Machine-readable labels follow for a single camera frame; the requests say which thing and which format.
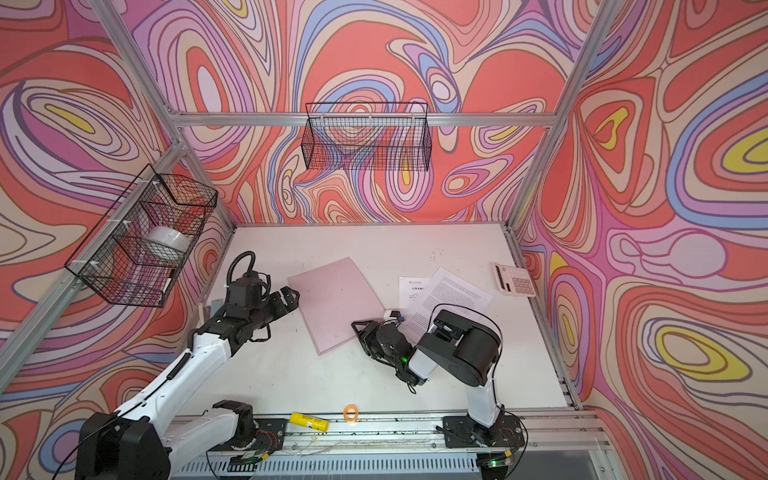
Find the orange tape roll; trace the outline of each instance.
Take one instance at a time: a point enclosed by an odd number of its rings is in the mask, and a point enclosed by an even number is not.
[[[354,412],[355,416],[350,417],[349,414]],[[344,419],[347,421],[347,423],[354,423],[357,422],[357,417],[360,415],[360,412],[357,411],[357,407],[354,405],[347,405],[344,409]]]

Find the psychedelic pattern wall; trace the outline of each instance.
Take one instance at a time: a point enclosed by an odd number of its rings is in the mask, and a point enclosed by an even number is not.
[[[0,6],[5,331],[27,316],[81,238],[167,147],[92,15],[79,2]]]
[[[552,112],[591,1],[122,5],[171,108],[301,112],[310,101],[425,101],[434,112]],[[541,129],[433,129],[427,173],[306,172],[301,128],[192,127],[236,223],[506,219]]]
[[[541,127],[459,127],[429,171],[306,170],[298,127],[188,127],[235,223],[506,220]]]
[[[168,146],[87,2],[33,3],[0,5],[3,342]],[[111,411],[170,362],[226,235],[211,217],[162,310],[78,294],[0,396],[0,478],[50,478],[92,412]],[[64,472],[73,468],[74,457]]]
[[[624,6],[515,230],[630,478],[768,477],[768,5]]]

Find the pink sheet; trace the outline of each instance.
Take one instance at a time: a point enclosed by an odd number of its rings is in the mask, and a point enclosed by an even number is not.
[[[301,294],[299,310],[318,355],[355,338],[352,322],[384,316],[384,307],[349,257],[290,276],[288,284]]]

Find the black wire basket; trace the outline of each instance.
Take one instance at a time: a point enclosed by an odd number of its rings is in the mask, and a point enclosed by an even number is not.
[[[422,102],[306,104],[307,170],[428,171],[432,133]]]
[[[117,225],[96,252],[85,261],[72,260],[86,237],[66,268],[108,303],[162,307],[217,198],[212,187],[184,175],[154,174],[130,210],[109,220]],[[174,235],[174,242],[164,233]]]

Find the white tabletop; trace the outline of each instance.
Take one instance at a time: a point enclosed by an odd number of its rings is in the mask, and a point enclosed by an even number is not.
[[[287,285],[289,276],[351,257],[385,308],[398,306],[400,276],[430,277],[442,266],[494,296],[485,314],[504,333],[496,369],[499,400],[510,409],[566,406],[528,298],[505,296],[495,286],[491,263],[514,265],[497,224],[240,227],[208,303],[224,297],[227,268],[245,250],[256,252],[254,269],[272,276],[273,291]],[[240,261],[233,278],[247,264]],[[248,402],[256,414],[338,413],[349,404],[360,412],[467,408],[464,385],[440,368],[413,395],[355,339],[318,356],[299,310],[271,328],[270,341],[243,346],[180,414],[200,414],[223,399]]]

